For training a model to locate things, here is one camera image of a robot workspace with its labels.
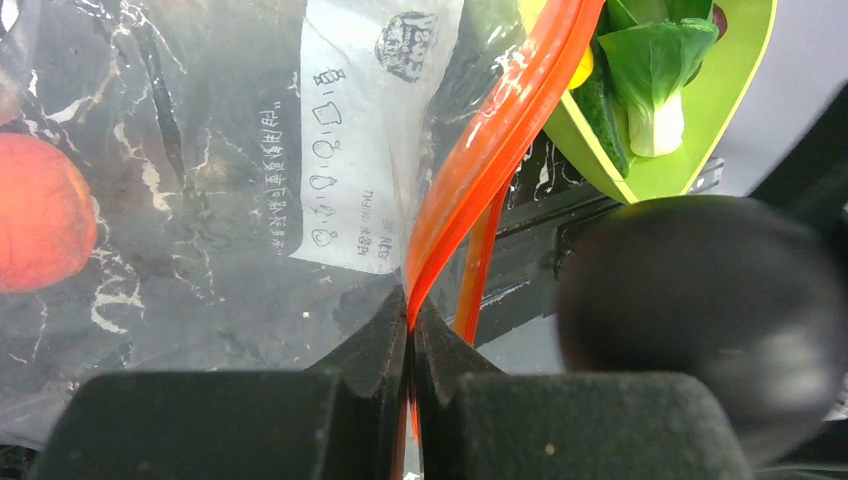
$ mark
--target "green leaf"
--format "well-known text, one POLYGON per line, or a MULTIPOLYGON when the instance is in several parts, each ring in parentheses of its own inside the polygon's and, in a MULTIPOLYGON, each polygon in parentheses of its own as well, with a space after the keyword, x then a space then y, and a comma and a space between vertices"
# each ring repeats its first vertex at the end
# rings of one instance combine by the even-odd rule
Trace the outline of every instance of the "green leaf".
POLYGON ((624 103, 653 109, 683 88, 717 38, 712 22, 686 19, 619 30, 598 43, 624 103))
POLYGON ((604 8, 601 10, 601 16, 598 18, 598 26, 595 27, 595 37, 599 35, 606 35, 609 32, 612 32, 612 23, 610 22, 610 13, 609 8, 604 8))
POLYGON ((646 23, 680 23, 686 18, 712 21, 713 0, 608 0, 613 30, 646 23))
POLYGON ((718 38, 707 20, 649 23, 598 37, 613 89, 627 110, 630 149, 656 157, 683 141, 680 90, 718 38))

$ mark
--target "black surface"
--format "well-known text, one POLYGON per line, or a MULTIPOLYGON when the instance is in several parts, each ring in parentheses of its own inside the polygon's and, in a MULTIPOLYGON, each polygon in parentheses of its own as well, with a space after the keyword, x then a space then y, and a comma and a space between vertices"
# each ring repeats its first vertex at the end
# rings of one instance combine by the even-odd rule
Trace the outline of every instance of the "black surface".
POLYGON ((816 438, 775 462, 779 465, 848 465, 848 420, 828 422, 816 438))
POLYGON ((520 207, 524 212, 516 209, 505 214, 501 223, 505 228, 498 234, 492 256, 476 344, 494 340, 534 317, 553 314, 559 270, 573 242, 592 222, 620 206, 592 191, 576 191, 570 198, 563 194, 520 207), (521 213, 525 219, 509 225, 521 213))
POLYGON ((848 212, 842 214, 833 232, 827 237, 827 244, 839 264, 844 266, 845 279, 848 283, 848 212))
POLYGON ((398 289, 304 372, 96 378, 70 403, 33 478, 396 478, 404 311, 398 289))
POLYGON ((427 476, 751 478, 721 406, 691 377, 507 376, 432 307, 413 352, 427 476))
POLYGON ((581 240, 560 345, 573 370, 698 378, 760 466, 814 436, 842 388, 846 293, 816 232, 761 202, 651 200, 581 240))
POLYGON ((751 193, 827 235, 848 203, 848 83, 751 193))

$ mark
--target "green tray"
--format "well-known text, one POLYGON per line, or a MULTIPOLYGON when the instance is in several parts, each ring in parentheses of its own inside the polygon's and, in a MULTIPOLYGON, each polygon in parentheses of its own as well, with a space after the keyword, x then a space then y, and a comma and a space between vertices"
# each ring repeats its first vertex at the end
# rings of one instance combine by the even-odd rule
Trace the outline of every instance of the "green tray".
MULTIPOLYGON (((529 31, 545 0, 519 0, 529 31)), ((622 203, 685 194, 724 134, 765 53, 777 0, 720 0, 728 29, 683 89, 683 145, 657 158, 637 157, 627 179, 604 153, 577 104, 566 92, 545 124, 545 133, 575 168, 601 192, 622 203)))

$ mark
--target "cucumber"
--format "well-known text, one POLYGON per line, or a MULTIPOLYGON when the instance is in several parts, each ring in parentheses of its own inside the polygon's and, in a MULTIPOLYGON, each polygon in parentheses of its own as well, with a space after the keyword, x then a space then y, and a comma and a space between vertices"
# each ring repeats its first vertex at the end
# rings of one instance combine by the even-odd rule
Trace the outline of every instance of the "cucumber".
POLYGON ((592 40, 592 54, 595 57, 592 74, 583 85, 571 92, 571 96, 618 173, 627 178, 630 162, 615 121, 614 99, 607 76, 606 57, 595 40, 592 40))

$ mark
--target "black sphere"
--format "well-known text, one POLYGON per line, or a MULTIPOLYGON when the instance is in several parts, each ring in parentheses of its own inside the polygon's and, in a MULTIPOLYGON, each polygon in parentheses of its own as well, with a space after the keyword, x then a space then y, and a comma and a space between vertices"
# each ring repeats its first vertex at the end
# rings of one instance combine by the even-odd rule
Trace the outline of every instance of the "black sphere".
POLYGON ((566 265, 572 371, 677 371, 706 384, 760 466, 813 436, 848 368, 848 301, 818 236, 750 199, 624 208, 566 265))

